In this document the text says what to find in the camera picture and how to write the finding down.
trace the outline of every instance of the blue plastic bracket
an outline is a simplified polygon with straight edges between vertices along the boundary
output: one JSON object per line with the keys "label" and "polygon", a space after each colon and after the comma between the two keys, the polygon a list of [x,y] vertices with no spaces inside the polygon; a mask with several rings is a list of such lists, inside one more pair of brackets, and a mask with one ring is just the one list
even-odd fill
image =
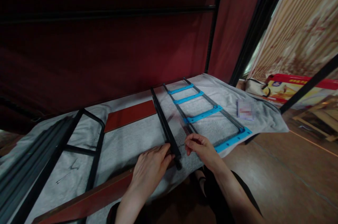
{"label": "blue plastic bracket", "polygon": [[194,99],[196,97],[199,97],[199,96],[202,96],[204,95],[204,93],[202,91],[200,91],[198,94],[196,95],[192,95],[192,96],[189,96],[189,97],[185,97],[183,99],[179,99],[179,100],[174,100],[174,104],[181,104],[181,103],[184,103],[186,101],[190,101],[191,99]]}
{"label": "blue plastic bracket", "polygon": [[214,114],[214,113],[217,113],[217,112],[219,112],[219,111],[221,111],[221,110],[223,110],[223,108],[222,108],[221,106],[217,105],[217,106],[214,106],[213,109],[208,110],[208,111],[206,111],[206,112],[203,112],[203,113],[201,113],[201,114],[199,114],[199,115],[196,115],[196,116],[194,116],[194,117],[187,117],[187,119],[184,120],[184,121],[185,121],[186,123],[192,124],[192,123],[194,123],[194,122],[197,122],[198,120],[201,120],[201,119],[203,119],[203,118],[206,118],[206,117],[208,117],[208,116],[210,116],[210,115],[212,115],[212,114]]}
{"label": "blue plastic bracket", "polygon": [[175,89],[175,90],[172,90],[172,91],[168,91],[168,94],[176,94],[176,93],[178,93],[178,92],[181,92],[181,91],[183,91],[183,90],[186,90],[186,89],[189,89],[189,88],[192,88],[192,87],[194,87],[194,84],[190,84],[190,85],[188,85],[188,86],[186,86],[186,87],[182,87],[182,88],[179,88],[179,89]]}
{"label": "blue plastic bracket", "polygon": [[215,150],[217,153],[222,152],[226,148],[230,147],[233,144],[236,144],[237,142],[241,141],[242,139],[245,139],[247,136],[252,134],[252,131],[250,131],[247,127],[241,128],[240,133],[236,136],[228,139],[227,141],[215,146]]}

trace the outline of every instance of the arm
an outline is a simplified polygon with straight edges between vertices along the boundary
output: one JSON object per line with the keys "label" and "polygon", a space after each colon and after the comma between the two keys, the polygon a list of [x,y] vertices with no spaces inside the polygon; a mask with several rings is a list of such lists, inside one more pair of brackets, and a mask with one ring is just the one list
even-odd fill
{"label": "arm", "polygon": [[187,155],[196,152],[214,174],[236,223],[264,223],[263,217],[252,205],[242,186],[223,162],[211,142],[204,136],[192,133],[185,139]]}
{"label": "arm", "polygon": [[167,155],[170,144],[154,147],[141,154],[132,181],[117,209],[115,223],[134,223],[143,205],[154,192],[174,155]]}

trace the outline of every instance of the metal screw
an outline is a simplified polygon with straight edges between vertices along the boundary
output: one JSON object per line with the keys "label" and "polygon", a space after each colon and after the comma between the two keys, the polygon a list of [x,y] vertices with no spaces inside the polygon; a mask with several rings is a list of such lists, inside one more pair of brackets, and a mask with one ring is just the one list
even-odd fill
{"label": "metal screw", "polygon": [[58,184],[59,182],[61,182],[63,179],[65,179],[65,178],[68,177],[69,175],[70,175],[70,173],[66,174],[63,178],[61,178],[60,180],[58,180],[58,181],[56,182],[56,184]]}

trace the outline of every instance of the bed ladder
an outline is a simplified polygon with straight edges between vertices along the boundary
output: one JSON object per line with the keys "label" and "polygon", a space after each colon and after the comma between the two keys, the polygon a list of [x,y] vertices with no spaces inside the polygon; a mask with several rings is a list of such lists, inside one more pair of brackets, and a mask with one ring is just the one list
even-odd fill
{"label": "bed ladder", "polygon": [[[178,109],[180,115],[182,116],[183,121],[185,122],[185,124],[187,124],[187,130],[188,130],[189,133],[193,133],[193,131],[195,133],[198,133],[196,128],[194,127],[193,123],[195,123],[195,122],[197,122],[201,119],[204,119],[204,118],[206,118],[206,117],[208,117],[212,114],[220,112],[233,125],[235,125],[238,128],[238,133],[236,135],[233,135],[233,136],[227,138],[224,142],[220,143],[219,145],[216,145],[215,150],[216,150],[217,153],[222,152],[226,148],[230,147],[233,144],[236,144],[237,142],[241,141],[242,139],[244,139],[247,136],[249,136],[250,134],[252,134],[252,132],[247,127],[244,127],[240,122],[238,122],[235,118],[233,118],[227,111],[225,111],[220,105],[218,105],[211,98],[209,98],[203,91],[200,91],[200,89],[198,89],[194,84],[192,84],[186,78],[183,78],[183,80],[188,84],[185,87],[175,89],[175,90],[171,90],[171,91],[169,91],[167,89],[167,86],[165,84],[163,84],[163,87],[165,88],[165,90],[167,91],[167,93],[169,94],[171,99],[173,100],[173,103],[175,104],[176,108]],[[184,91],[184,90],[187,90],[187,89],[190,89],[190,88],[194,88],[197,91],[197,94],[189,96],[189,97],[185,97],[185,98],[180,99],[180,100],[175,100],[173,98],[173,96],[172,96],[173,94],[176,94],[178,92],[181,92],[181,91]],[[194,98],[201,97],[201,96],[204,97],[204,99],[206,99],[213,106],[213,108],[206,111],[206,112],[198,114],[196,116],[187,117],[186,114],[183,112],[183,110],[181,109],[181,107],[179,105],[184,103],[184,102],[190,101]]]}

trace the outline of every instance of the black frame tube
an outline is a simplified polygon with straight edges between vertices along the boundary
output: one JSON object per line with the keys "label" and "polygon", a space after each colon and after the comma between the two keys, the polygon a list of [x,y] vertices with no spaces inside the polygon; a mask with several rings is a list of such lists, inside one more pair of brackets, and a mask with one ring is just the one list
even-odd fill
{"label": "black frame tube", "polygon": [[77,153],[77,154],[84,154],[84,155],[89,155],[89,156],[95,156],[96,153],[93,150],[86,149],[86,148],[80,148],[72,145],[66,145],[64,151],[67,152],[72,152],[72,153]]}
{"label": "black frame tube", "polygon": [[221,2],[221,0],[215,0],[215,11],[214,11],[214,14],[212,16],[210,35],[209,35],[209,43],[208,43],[208,51],[207,51],[207,59],[205,61],[204,73],[208,73],[208,71],[209,71],[211,49],[212,49],[212,44],[213,44],[214,36],[215,36],[215,29],[216,29],[217,16],[218,16],[218,10],[219,10],[220,2]]}
{"label": "black frame tube", "polygon": [[229,85],[236,86],[249,63],[264,31],[267,29],[279,0],[258,0],[252,15],[249,29],[246,32],[242,49],[238,56]]}
{"label": "black frame tube", "polygon": [[[101,125],[101,132],[100,132],[99,140],[97,143],[96,151],[78,148],[78,147],[70,146],[67,144],[83,114],[99,122]],[[88,112],[85,109],[81,109],[77,112],[76,116],[72,119],[70,126],[66,130],[64,136],[62,137],[60,144],[55,148],[51,158],[49,159],[48,163],[46,164],[46,166],[40,173],[37,180],[35,181],[33,187],[31,188],[27,197],[25,198],[22,205],[20,206],[18,212],[14,216],[11,224],[21,224],[26,221],[29,213],[31,212],[36,200],[38,199],[44,185],[46,184],[51,172],[53,171],[63,151],[71,151],[71,152],[90,155],[90,156],[94,155],[92,167],[90,169],[90,174],[88,177],[86,191],[91,190],[93,188],[95,178],[96,178],[97,168],[99,165],[102,145],[103,145],[103,139],[104,139],[104,134],[105,134],[104,129],[105,129],[105,124],[100,118],[96,117],[95,115],[93,115],[92,113]],[[86,218],[80,221],[81,223],[85,223]]]}
{"label": "black frame tube", "polygon": [[109,19],[115,17],[136,17],[144,15],[203,13],[203,12],[213,12],[215,10],[216,10],[215,5],[208,5],[195,7],[170,7],[170,8],[149,8],[149,9],[140,8],[140,9],[101,10],[101,11],[10,14],[0,16],[0,24],[40,23],[40,22],[71,21],[71,20],[95,20],[95,19]]}
{"label": "black frame tube", "polygon": [[323,66],[304,86],[302,86],[282,107],[280,111],[283,114],[306,95],[312,88],[325,79],[338,67],[338,54],[336,54],[325,66]]}
{"label": "black frame tube", "polygon": [[156,97],[154,89],[150,88],[150,90],[151,90],[152,99],[154,101],[154,106],[155,106],[158,118],[161,122],[163,131],[164,131],[164,135],[167,138],[167,141],[170,143],[170,151],[171,151],[172,154],[175,155],[174,162],[175,162],[176,168],[178,170],[181,170],[181,168],[182,168],[182,164],[180,163],[180,159],[182,157],[181,152],[179,150],[179,147],[177,146],[177,143],[175,141],[173,133],[170,130],[169,124],[167,122],[167,119],[165,118],[165,115],[164,115],[163,110],[161,108],[161,105],[160,105],[160,103],[159,103],[159,101]]}
{"label": "black frame tube", "polygon": [[62,136],[67,130],[68,126],[71,124],[72,120],[66,120],[64,127],[61,127],[56,131],[55,137],[51,137],[50,144],[47,144],[46,147],[43,147],[42,152],[39,151],[39,154],[35,154],[32,157],[36,157],[35,161],[30,161],[30,169],[25,172],[25,175],[22,177],[16,176],[15,180],[19,183],[17,188],[10,194],[9,200],[6,201],[6,208],[1,208],[1,223],[7,223],[15,212],[17,206],[20,204],[26,193],[29,191],[30,187],[34,184],[35,180],[39,176],[40,172],[43,170],[45,164],[48,162],[50,156],[55,150],[55,146],[60,142]]}

